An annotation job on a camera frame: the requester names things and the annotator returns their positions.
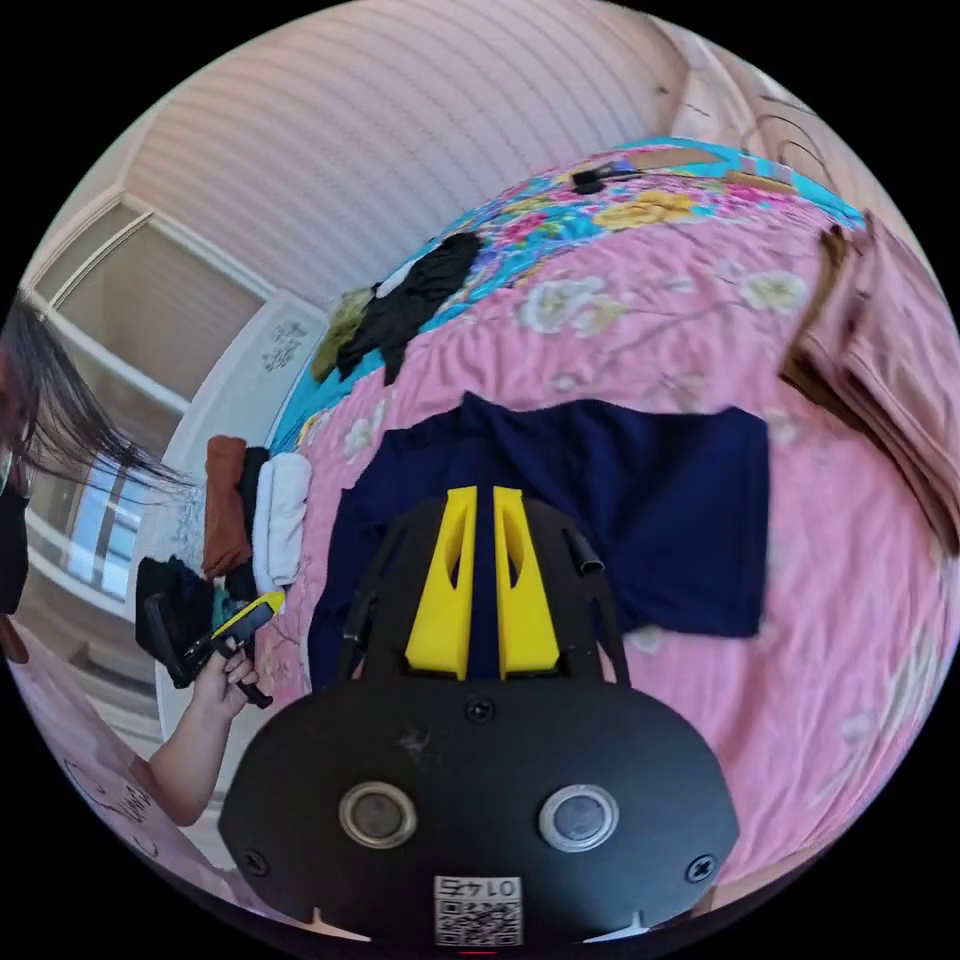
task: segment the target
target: white towel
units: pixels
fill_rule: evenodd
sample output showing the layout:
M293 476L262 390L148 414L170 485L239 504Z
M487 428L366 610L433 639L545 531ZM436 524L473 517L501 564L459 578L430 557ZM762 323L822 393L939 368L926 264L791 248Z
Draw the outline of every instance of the white towel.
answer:
M253 529L250 532L250 547L253 550L253 581L257 593L273 593L277 585L267 573L267 559L270 552L268 533L270 530L270 503L273 500L273 461L268 460L260 468L257 478L257 505L253 510Z
M287 586L297 578L303 546L303 518L307 512L312 467L299 453L280 453L273 464L270 528L267 533L267 575Z

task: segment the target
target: label sticker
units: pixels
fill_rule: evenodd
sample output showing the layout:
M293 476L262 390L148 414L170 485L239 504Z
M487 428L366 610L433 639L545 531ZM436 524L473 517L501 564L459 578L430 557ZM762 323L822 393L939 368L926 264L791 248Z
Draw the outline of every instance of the label sticker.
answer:
M441 947L523 943L519 877L434 877L434 934Z

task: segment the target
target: pink fabric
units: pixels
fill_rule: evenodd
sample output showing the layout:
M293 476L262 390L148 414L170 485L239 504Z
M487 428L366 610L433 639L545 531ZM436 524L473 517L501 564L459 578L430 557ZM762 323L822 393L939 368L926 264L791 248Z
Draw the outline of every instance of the pink fabric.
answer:
M20 695L44 742L90 809L147 859L223 900L264 915L238 873L210 864L160 810L130 772L136 754L100 718L67 666L17 625L30 655L8 661Z
M741 837L721 879L835 837L927 714L960 631L960 583L891 461L778 377L828 225L800 204L789 219L761 210L612 234L421 335L393 386L375 372L318 416L300 447L315 466L300 576L258 634L277 701L306 690L340 494L385 430L450 410L465 390L517 410L574 397L663 412L733 404L770 428L762 629L748 642L641 631L626 642L633 683L723 766Z
M933 278L878 220L854 238L798 353L900 466L960 552L960 337Z

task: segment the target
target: qr code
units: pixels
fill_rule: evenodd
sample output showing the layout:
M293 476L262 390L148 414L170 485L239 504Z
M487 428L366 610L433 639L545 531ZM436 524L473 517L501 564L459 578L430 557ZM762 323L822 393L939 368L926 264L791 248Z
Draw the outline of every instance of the qr code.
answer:
M442 947L510 947L523 942L520 900L438 900Z

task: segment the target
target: face mask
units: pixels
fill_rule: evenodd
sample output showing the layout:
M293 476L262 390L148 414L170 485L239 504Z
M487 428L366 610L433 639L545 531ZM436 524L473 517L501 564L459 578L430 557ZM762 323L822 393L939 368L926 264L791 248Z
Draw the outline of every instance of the face mask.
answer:
M26 498L7 484L0 493L0 613L17 612L27 582L26 510Z

